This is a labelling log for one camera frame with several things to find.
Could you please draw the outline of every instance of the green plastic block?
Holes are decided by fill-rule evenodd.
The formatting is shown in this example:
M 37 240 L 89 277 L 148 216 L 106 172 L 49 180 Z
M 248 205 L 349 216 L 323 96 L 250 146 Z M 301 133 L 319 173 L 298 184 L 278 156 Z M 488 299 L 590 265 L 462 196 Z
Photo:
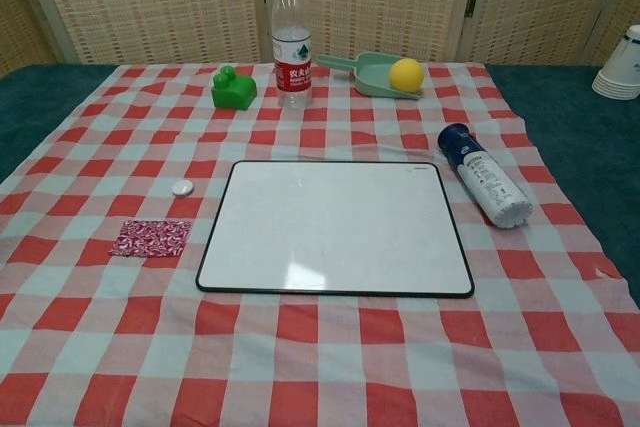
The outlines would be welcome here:
M 225 65 L 213 76 L 211 94 L 216 107 L 247 110 L 257 93 L 256 81 L 249 75 L 236 75 L 230 65 Z

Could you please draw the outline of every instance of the hinge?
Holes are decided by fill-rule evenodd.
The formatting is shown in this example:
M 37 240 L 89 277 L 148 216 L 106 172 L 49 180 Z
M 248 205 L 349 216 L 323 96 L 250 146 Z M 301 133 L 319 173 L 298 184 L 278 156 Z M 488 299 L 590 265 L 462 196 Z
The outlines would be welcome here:
M 476 0 L 467 0 L 467 6 L 464 9 L 465 17 L 473 17 L 473 11 L 476 9 Z

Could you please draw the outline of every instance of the water bottle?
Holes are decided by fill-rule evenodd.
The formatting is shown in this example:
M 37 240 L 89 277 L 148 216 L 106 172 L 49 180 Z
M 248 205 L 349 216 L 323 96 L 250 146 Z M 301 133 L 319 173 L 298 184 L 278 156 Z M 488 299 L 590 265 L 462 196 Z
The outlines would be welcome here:
M 509 229 L 531 215 L 531 202 L 464 124 L 451 124 L 438 136 L 451 167 L 497 227 Z
M 278 103 L 305 107 L 311 102 L 311 31 L 303 0 L 274 0 L 271 35 Z

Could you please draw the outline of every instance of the white board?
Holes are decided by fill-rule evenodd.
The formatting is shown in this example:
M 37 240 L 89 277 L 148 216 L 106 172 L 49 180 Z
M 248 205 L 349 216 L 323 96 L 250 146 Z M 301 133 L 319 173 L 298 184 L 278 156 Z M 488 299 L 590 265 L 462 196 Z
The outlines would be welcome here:
M 236 163 L 196 284 L 225 292 L 473 294 L 429 163 Z

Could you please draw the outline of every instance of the small cloth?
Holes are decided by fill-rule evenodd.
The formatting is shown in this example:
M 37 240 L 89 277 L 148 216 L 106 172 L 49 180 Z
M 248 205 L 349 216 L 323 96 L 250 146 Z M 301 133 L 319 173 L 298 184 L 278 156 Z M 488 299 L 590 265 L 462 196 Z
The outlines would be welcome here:
M 109 251 L 126 257 L 177 257 L 184 250 L 191 222 L 127 220 Z

